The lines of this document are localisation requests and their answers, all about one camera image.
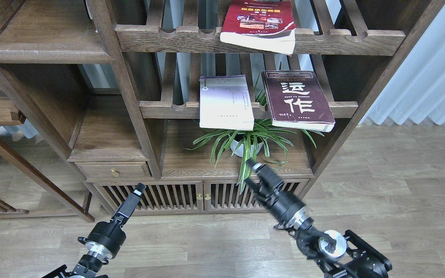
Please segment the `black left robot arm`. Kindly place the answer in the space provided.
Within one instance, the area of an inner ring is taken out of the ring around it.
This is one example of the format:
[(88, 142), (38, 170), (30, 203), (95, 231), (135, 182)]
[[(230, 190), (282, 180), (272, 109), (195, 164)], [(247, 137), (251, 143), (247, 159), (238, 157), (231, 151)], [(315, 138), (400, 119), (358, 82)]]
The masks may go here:
[(126, 233), (122, 227), (133, 214), (146, 186), (138, 183), (132, 193), (129, 194), (109, 222), (99, 222), (92, 229), (88, 237), (78, 237), (78, 241), (88, 248), (88, 253), (83, 255), (71, 272), (67, 272), (67, 266), (51, 271), (46, 278), (96, 278), (97, 273), (109, 259), (116, 257), (120, 247), (126, 239)]

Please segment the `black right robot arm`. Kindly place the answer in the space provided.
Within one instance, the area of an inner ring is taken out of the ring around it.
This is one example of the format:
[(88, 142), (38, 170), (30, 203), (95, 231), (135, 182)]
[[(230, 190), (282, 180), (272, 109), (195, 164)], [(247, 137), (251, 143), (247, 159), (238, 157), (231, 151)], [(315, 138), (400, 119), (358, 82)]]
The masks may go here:
[(251, 159), (246, 164), (259, 177), (246, 179), (258, 203), (276, 218), (275, 229), (284, 230), (296, 240), (298, 249), (314, 260), (326, 278), (386, 278), (392, 269), (389, 259), (347, 230), (322, 232), (306, 214), (306, 205), (292, 192), (283, 191), (283, 180), (272, 169)]

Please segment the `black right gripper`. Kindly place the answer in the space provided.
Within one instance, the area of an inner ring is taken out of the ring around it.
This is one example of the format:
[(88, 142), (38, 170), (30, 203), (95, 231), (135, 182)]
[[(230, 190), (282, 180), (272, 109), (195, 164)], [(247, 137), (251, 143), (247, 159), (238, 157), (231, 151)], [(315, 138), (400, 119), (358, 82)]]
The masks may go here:
[(306, 205), (292, 192), (279, 191), (283, 180), (267, 165), (246, 160), (249, 166), (260, 178), (254, 182), (246, 178), (246, 185), (255, 193), (256, 200), (277, 219), (274, 226), (277, 230), (288, 232), (307, 230), (311, 228), (311, 218), (306, 214)]

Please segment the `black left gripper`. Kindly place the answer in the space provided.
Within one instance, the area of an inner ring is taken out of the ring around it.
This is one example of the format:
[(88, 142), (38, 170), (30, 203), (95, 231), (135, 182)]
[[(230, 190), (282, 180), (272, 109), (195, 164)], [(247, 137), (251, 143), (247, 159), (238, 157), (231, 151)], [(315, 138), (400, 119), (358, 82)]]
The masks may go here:
[(122, 226), (129, 220), (138, 205), (146, 186), (138, 183), (135, 190), (129, 194), (110, 222), (99, 222), (88, 237), (80, 236), (78, 241), (88, 248), (88, 255), (99, 260), (114, 259), (126, 239)]

